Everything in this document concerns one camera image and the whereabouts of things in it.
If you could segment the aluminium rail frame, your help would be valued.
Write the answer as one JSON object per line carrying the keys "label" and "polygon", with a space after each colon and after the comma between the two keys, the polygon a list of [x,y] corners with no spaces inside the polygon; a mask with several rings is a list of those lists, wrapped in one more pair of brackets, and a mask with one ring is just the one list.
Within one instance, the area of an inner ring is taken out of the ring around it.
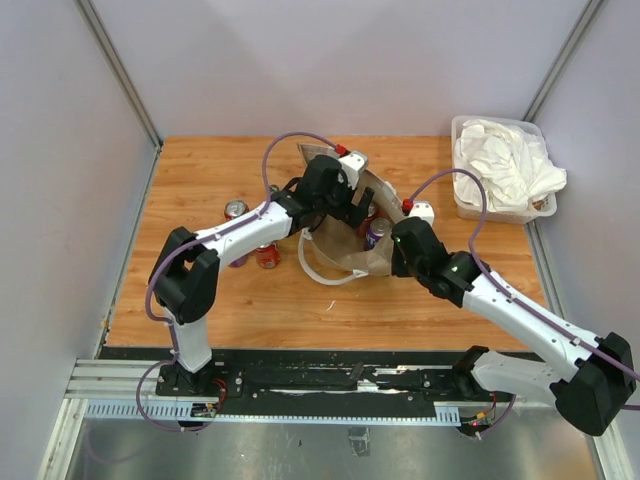
{"label": "aluminium rail frame", "polygon": [[75,363],[42,479],[632,479],[621,433],[591,437],[525,397],[159,396],[160,349]]}

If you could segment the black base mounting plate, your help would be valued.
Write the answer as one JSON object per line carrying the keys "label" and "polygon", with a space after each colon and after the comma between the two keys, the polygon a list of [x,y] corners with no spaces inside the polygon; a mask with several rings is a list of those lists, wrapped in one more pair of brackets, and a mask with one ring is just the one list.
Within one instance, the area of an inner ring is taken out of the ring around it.
{"label": "black base mounting plate", "polygon": [[464,394],[451,369],[461,351],[214,349],[198,372],[178,364],[159,369],[155,393],[228,398],[259,392],[416,394],[428,400],[507,402],[507,393]]}

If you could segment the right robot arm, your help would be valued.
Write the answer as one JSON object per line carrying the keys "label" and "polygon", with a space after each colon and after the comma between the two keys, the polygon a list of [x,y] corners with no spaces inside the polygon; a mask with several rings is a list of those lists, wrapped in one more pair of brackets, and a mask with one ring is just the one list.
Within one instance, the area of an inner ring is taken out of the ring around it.
{"label": "right robot arm", "polygon": [[631,346],[600,337],[546,310],[470,252],[450,253],[418,217],[391,230],[392,273],[412,277],[431,295],[478,314],[527,345],[537,360],[470,348],[454,367],[453,387],[466,400],[486,391],[554,407],[573,427],[601,436],[636,390]]}

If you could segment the purple soda can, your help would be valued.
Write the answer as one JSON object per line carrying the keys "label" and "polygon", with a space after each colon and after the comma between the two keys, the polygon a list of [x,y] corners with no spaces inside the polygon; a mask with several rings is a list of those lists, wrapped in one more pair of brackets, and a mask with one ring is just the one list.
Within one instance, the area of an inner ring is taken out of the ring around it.
{"label": "purple soda can", "polygon": [[237,258],[236,260],[234,260],[233,262],[231,262],[229,264],[230,267],[234,267],[234,268],[239,268],[243,265],[245,265],[248,260],[249,260],[250,255],[249,254],[245,254],[239,258]]}
{"label": "purple soda can", "polygon": [[372,250],[390,231],[391,222],[388,219],[380,217],[372,220],[365,233],[364,249]]}

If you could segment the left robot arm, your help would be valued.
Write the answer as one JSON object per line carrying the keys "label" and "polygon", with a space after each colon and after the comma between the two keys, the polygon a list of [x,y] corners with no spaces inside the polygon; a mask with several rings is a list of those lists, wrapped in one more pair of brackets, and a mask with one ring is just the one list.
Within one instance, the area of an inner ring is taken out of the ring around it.
{"label": "left robot arm", "polygon": [[206,315],[215,301],[220,272],[259,247],[328,216],[357,228],[373,199],[373,191],[366,188],[359,202],[353,202],[367,166],[367,157],[357,151],[338,159],[318,155],[292,190],[270,194],[258,208],[198,233],[183,227],[170,233],[150,276],[145,308],[152,320],[168,326],[171,364],[190,394],[203,395],[214,383],[214,371],[207,365],[212,350]]}

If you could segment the red Coke can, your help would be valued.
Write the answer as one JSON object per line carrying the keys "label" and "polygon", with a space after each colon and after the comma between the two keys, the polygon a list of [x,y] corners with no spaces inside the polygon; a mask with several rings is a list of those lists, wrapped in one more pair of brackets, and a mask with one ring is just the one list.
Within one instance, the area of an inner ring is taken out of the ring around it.
{"label": "red Coke can", "polygon": [[263,269],[273,269],[280,263],[280,253],[276,241],[260,245],[254,251],[258,265]]}
{"label": "red Coke can", "polygon": [[371,202],[368,206],[367,215],[356,230],[360,238],[364,238],[370,224],[378,217],[379,207],[375,202]]}
{"label": "red Coke can", "polygon": [[231,200],[224,207],[224,217],[227,221],[239,218],[248,212],[248,205],[240,199]]}

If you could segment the tan canvas tote bag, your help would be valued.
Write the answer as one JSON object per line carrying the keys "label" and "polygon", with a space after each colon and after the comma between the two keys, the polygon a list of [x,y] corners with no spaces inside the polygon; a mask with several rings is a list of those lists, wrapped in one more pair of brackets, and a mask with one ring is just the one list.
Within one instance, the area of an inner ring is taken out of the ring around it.
{"label": "tan canvas tote bag", "polygon": [[[362,197],[367,187],[373,190],[372,202],[378,207],[381,217],[392,224],[402,220],[401,201],[391,183],[370,170],[365,170],[360,175],[356,200]],[[343,276],[329,279],[317,273],[307,262],[307,248],[313,251],[314,258],[320,265],[340,272]],[[367,276],[389,276],[392,252],[393,242],[388,235],[384,235],[372,249],[367,250],[364,236],[328,216],[315,231],[304,230],[300,234],[297,256],[303,271],[312,280],[327,286],[339,286]]]}

